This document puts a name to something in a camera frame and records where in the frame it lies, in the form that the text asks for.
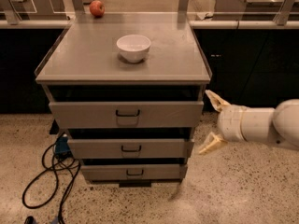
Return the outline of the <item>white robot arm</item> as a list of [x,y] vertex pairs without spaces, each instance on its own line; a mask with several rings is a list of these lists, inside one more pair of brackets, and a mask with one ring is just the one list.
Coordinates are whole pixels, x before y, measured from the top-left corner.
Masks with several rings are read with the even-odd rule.
[[299,100],[282,102],[276,108],[232,105],[213,91],[206,96],[219,112],[219,134],[211,132],[200,155],[226,146],[229,142],[259,142],[272,147],[299,150]]

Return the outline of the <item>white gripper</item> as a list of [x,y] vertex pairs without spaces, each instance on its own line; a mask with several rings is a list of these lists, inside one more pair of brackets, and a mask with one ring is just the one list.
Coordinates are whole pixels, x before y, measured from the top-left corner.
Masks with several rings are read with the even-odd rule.
[[200,155],[206,155],[207,153],[225,147],[228,144],[227,141],[244,141],[245,138],[242,133],[241,124],[243,115],[248,109],[243,105],[230,105],[230,103],[211,90],[205,90],[205,94],[213,108],[217,112],[220,112],[217,125],[221,134],[211,132],[199,150]]

